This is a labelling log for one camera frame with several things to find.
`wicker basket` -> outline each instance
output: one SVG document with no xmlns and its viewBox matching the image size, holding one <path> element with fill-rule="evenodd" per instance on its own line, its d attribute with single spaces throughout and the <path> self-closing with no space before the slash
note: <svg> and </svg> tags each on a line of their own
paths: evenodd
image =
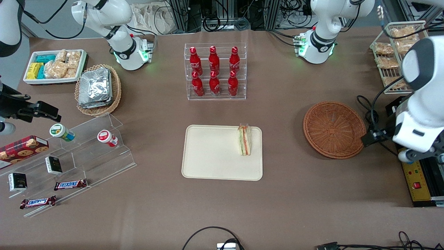
<svg viewBox="0 0 444 250">
<path fill-rule="evenodd" d="M 107 68 L 111 71 L 111 84 L 112 84 L 112 96 L 113 96 L 113 103 L 110 106 L 104 106 L 104 107 L 98 107 L 98 108 L 92 108 L 92 109 L 84 109 L 77 105 L 77 109 L 80 110 L 82 113 L 90 116 L 99 117 L 105 113 L 111 113 L 113 112 L 117 106 L 119 105 L 120 98 L 122 96 L 122 86 L 120 84 L 119 76 L 117 75 L 116 71 L 109 65 L 94 65 L 90 68 L 87 68 L 86 71 L 92 71 L 96 70 L 98 68 Z M 77 102 L 79 102 L 79 86 L 80 86 L 80 79 L 77 80 L 77 83 L 75 84 L 75 93 L 74 97 Z"/>
<path fill-rule="evenodd" d="M 364 145 L 365 125 L 349 106 L 335 101 L 320 102 L 304 117 L 304 134 L 316 151 L 334 159 L 358 154 Z"/>
</svg>

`yellow control panel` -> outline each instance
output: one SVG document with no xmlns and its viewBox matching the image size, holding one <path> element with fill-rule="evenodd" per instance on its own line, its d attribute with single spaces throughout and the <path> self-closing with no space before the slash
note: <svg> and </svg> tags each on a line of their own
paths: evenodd
<svg viewBox="0 0 444 250">
<path fill-rule="evenodd" d="M 402 169 L 404 170 L 412 200 L 414 202 L 430 201 L 430 193 L 419 161 L 415 161 L 412 164 L 402 162 Z"/>
</svg>

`aluminum foil packet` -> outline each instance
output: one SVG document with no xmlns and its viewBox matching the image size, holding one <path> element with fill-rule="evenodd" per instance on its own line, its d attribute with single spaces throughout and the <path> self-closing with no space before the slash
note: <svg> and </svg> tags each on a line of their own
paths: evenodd
<svg viewBox="0 0 444 250">
<path fill-rule="evenodd" d="M 111 103 L 111 72 L 102 67 L 83 73 L 80 77 L 79 105 L 84 109 L 92 109 Z"/>
</svg>

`acrylic bottle rack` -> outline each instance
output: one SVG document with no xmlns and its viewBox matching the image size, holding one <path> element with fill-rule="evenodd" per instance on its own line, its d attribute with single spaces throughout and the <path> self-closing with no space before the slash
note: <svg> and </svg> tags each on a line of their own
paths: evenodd
<svg viewBox="0 0 444 250">
<path fill-rule="evenodd" d="M 132 168 L 133 156 L 129 148 L 123 144 L 117 128 L 122 123 L 113 115 L 107 113 L 82 123 L 70 130 L 75 133 L 70 142 L 51 137 L 47 141 L 49 150 L 37 154 L 20 163 L 11 165 L 0 172 L 0 183 L 6 183 L 2 188 L 8 188 L 8 175 L 13 172 L 26 174 L 28 188 L 22 192 L 10 192 L 10 201 L 17 204 L 19 209 L 23 199 L 39 199 L 56 196 L 54 208 L 66 200 L 83 193 L 100 183 Z M 109 130 L 118 138 L 118 144 L 110 147 L 97 140 L 97 134 L 102 129 Z M 60 160 L 62 174 L 48 173 L 45 163 L 47 156 Z M 54 191 L 56 182 L 77 181 L 87 179 L 88 186 L 84 188 Z M 39 206 L 24 209 L 25 217 L 35 216 L 52 206 Z"/>
<path fill-rule="evenodd" d="M 218 79 L 220 81 L 221 94 L 218 97 L 211 95 L 210 91 L 210 66 L 208 64 L 208 57 L 210 56 L 210 46 L 215 46 L 217 54 L 220 59 L 220 73 Z M 240 60 L 239 72 L 237 79 L 239 81 L 238 94 L 231 97 L 228 93 L 228 78 L 230 77 L 230 56 L 231 48 L 236 46 L 238 48 L 238 55 Z M 203 74 L 200 79 L 205 89 L 205 95 L 198 97 L 193 90 L 191 84 L 191 64 L 190 64 L 190 47 L 195 47 L 197 54 L 202 63 Z M 185 81 L 186 94 L 189 100 L 193 101 L 207 101 L 207 100 L 244 100 L 247 98 L 247 43 L 207 43 L 207 44 L 185 44 L 184 50 L 185 58 Z"/>
</svg>

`red lid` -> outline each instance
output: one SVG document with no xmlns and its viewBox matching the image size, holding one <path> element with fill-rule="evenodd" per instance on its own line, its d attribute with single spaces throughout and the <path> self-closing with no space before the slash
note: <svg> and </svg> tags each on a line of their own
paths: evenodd
<svg viewBox="0 0 444 250">
<path fill-rule="evenodd" d="M 110 132 L 106 129 L 102 130 L 99 132 L 99 134 L 97 135 L 97 139 L 99 141 L 106 141 L 108 139 L 108 137 L 110 136 Z"/>
</svg>

